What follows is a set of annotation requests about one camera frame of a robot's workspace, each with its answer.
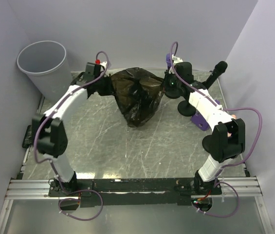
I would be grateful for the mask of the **black trash bag roll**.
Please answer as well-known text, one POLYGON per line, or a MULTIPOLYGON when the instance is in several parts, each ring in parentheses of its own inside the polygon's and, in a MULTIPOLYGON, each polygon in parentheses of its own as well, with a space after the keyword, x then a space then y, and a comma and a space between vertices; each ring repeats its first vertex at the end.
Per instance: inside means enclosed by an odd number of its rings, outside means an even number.
POLYGON ((163 81, 139 67, 111 75, 116 103, 129 127, 141 127, 154 116, 164 94, 163 81))

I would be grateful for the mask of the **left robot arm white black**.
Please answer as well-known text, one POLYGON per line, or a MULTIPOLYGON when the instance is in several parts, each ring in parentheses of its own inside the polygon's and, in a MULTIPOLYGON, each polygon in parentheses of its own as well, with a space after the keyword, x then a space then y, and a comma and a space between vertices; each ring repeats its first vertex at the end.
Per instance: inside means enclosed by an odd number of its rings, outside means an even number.
POLYGON ((68 138, 65 121, 92 93, 103 87, 109 61, 88 62, 86 69, 72 80, 66 93, 43 114, 32 118, 33 153, 36 164, 49 162, 55 176, 55 186, 72 196, 79 192, 76 173, 65 154, 68 138))

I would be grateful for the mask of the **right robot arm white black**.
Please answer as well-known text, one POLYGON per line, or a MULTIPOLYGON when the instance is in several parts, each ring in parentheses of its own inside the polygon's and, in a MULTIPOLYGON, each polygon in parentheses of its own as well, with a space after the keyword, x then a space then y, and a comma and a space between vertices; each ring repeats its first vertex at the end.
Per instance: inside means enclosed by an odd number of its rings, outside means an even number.
POLYGON ((192 189, 197 194, 209 192, 225 165, 245 150, 245 123, 234 119, 210 96, 208 88, 228 67, 220 61, 204 82, 194 79, 190 62, 167 62, 163 89, 168 98, 184 97, 178 105, 181 115, 191 117, 199 113, 209 125, 212 133, 202 140, 202 146, 209 156, 196 171, 192 189))

